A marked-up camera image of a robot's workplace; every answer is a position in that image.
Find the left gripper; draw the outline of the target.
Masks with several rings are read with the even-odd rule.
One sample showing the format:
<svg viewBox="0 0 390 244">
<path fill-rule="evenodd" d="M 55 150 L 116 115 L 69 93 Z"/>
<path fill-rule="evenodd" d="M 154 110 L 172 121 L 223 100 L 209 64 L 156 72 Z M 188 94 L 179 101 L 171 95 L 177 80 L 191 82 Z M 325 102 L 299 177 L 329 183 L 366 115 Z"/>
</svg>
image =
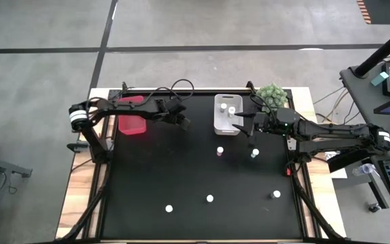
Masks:
<svg viewBox="0 0 390 244">
<path fill-rule="evenodd" d="M 176 110 L 185 110 L 186 106 L 182 104 L 182 101 L 178 98 L 172 98 L 170 100 L 155 99 L 155 105 L 157 105 L 158 112 L 153 116 L 154 121 L 162 121 L 165 123 L 174 123 L 182 130 L 187 131 L 190 125 L 190 120 L 183 115 L 179 115 L 175 118 Z"/>
</svg>

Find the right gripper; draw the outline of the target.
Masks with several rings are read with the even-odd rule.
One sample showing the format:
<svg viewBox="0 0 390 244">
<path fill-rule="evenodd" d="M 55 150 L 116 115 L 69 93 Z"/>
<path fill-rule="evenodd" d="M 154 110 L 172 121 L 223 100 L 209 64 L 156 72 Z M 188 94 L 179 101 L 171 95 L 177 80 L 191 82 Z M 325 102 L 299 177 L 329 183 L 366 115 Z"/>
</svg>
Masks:
<svg viewBox="0 0 390 244">
<path fill-rule="evenodd" d="M 293 126 L 300 121 L 300 115 L 291 108 L 278 108 L 271 113 L 242 112 L 235 113 L 234 115 L 252 119 L 252 126 L 250 129 L 245 128 L 243 125 L 232 125 L 239 129 L 244 135 L 248 136 L 248 144 L 250 147 L 255 147 L 257 133 L 286 136 L 293 130 Z"/>
</svg>

